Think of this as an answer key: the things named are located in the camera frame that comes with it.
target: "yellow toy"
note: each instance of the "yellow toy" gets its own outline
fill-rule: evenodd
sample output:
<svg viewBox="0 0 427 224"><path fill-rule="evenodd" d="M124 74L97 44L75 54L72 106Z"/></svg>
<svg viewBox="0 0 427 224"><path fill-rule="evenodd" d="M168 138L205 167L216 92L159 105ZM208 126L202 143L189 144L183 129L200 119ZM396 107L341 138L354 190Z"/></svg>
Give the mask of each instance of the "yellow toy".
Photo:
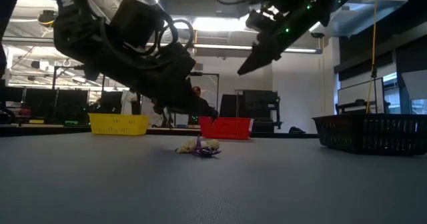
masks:
<svg viewBox="0 0 427 224"><path fill-rule="evenodd" d="M177 153L193 153L194 155L212 156L220 153L220 142L218 140L200 141L200 136L197 139L190 139L185 145L176 149Z"/></svg>

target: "wire basket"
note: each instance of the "wire basket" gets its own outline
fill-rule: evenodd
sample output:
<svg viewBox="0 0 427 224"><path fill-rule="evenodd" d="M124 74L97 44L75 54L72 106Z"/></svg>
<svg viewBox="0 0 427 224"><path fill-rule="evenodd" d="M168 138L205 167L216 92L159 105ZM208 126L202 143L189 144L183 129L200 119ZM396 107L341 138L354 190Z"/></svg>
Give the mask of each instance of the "wire basket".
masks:
<svg viewBox="0 0 427 224"><path fill-rule="evenodd" d="M253 119L220 117L212 123L210 117L200 117L201 136L212 139L249 139Z"/></svg>
<svg viewBox="0 0 427 224"><path fill-rule="evenodd" d="M313 118L320 143L358 154L424 155L427 115L343 114Z"/></svg>
<svg viewBox="0 0 427 224"><path fill-rule="evenodd" d="M144 135L149 117L145 115L120 115L90 113L91 131L101 135Z"/></svg>

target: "fluorescent light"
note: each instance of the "fluorescent light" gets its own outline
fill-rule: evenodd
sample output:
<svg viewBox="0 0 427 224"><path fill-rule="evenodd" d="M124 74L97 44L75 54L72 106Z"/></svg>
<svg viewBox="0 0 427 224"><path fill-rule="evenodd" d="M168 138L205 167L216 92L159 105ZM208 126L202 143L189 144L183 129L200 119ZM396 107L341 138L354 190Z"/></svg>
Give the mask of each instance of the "fluorescent light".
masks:
<svg viewBox="0 0 427 224"><path fill-rule="evenodd" d="M312 26L312 28L308 29L309 32L313 32L316 28L318 28L320 26L320 22L318 21L316 24L314 24L314 26Z"/></svg>
<svg viewBox="0 0 427 224"><path fill-rule="evenodd" d="M80 83L85 83L86 79L82 78L82 77L72 77L72 79L76 82L80 82Z"/></svg>
<svg viewBox="0 0 427 224"><path fill-rule="evenodd" d="M249 46L237 46L237 45L213 45L213 44L194 44L195 48L206 48L206 49L225 49L225 50L252 50Z"/></svg>
<svg viewBox="0 0 427 224"><path fill-rule="evenodd" d="M240 19L198 17L193 23L193 28L198 31L243 31L246 28L248 17L249 15Z"/></svg>
<svg viewBox="0 0 427 224"><path fill-rule="evenodd" d="M70 76L74 76L75 74L70 72L70 71L64 71L65 74L70 75Z"/></svg>
<svg viewBox="0 0 427 224"><path fill-rule="evenodd" d="M185 23L174 23L173 24L175 26L176 29L188 29L188 26ZM167 22L165 21L163 24L163 27L167 26Z"/></svg>
<svg viewBox="0 0 427 224"><path fill-rule="evenodd" d="M164 47L169 43L162 43L160 46ZM153 46L153 43L147 43L148 47ZM204 49L222 49L222 50L244 50L244 51L251 51L252 47L250 46L238 46L238 45L213 45L213 44L193 44L194 48L204 48ZM285 52L290 53L317 53L318 50L316 49L304 49L304 48L294 48L290 47L285 50Z"/></svg>
<svg viewBox="0 0 427 224"><path fill-rule="evenodd" d="M294 52L294 53L316 53L315 49L302 49L302 48L288 48L285 50L286 52Z"/></svg>
<svg viewBox="0 0 427 224"><path fill-rule="evenodd" d="M52 88L49 84L28 84L28 83L9 83L10 87L42 87ZM92 91L101 91L102 87L93 87L90 85L55 85L55 88L78 88L78 89L90 89ZM129 90L128 87L117 87L118 91ZM114 87L104 87L104 91L114 91Z"/></svg>
<svg viewBox="0 0 427 224"><path fill-rule="evenodd" d="M383 76L382 81L390 81L390 80L397 79L397 78L398 78L397 73L392 73L392 74Z"/></svg>
<svg viewBox="0 0 427 224"><path fill-rule="evenodd" d="M11 18L9 20L9 22L15 22L15 23L25 23L25 22L34 22L34 21L38 21L37 19L16 19L16 18Z"/></svg>

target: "yellow cable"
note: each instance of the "yellow cable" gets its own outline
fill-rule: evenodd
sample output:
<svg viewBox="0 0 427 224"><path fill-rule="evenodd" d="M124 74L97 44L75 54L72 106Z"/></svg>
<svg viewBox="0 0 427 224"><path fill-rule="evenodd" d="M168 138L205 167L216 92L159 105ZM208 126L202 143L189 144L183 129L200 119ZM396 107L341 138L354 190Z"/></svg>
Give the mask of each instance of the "yellow cable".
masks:
<svg viewBox="0 0 427 224"><path fill-rule="evenodd" d="M369 82L368 101L366 102L366 114L369 113L369 109L370 109L370 98L371 98L371 89L372 89L372 73L374 72L374 67L375 67L377 8L378 8L378 0L375 0L375 6L374 6L374 37L372 40L372 66L371 66L371 78L370 78L370 82Z"/></svg>
<svg viewBox="0 0 427 224"><path fill-rule="evenodd" d="M51 25L54 21L48 21L46 23L39 21L40 24L42 25Z"/></svg>

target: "window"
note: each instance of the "window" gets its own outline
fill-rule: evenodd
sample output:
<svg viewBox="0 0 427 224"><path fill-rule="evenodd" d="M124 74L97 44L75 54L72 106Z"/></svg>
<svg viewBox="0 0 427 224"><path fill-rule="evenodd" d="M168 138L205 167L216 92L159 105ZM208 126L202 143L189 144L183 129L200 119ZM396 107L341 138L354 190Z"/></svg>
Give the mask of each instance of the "window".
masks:
<svg viewBox="0 0 427 224"><path fill-rule="evenodd" d="M415 115L427 114L427 99L412 100L411 101L411 114L415 114Z"/></svg>
<svg viewBox="0 0 427 224"><path fill-rule="evenodd" d="M400 94L397 83L396 73L392 73L383 77L384 80L384 100L386 107L388 106L387 113L400 114Z"/></svg>

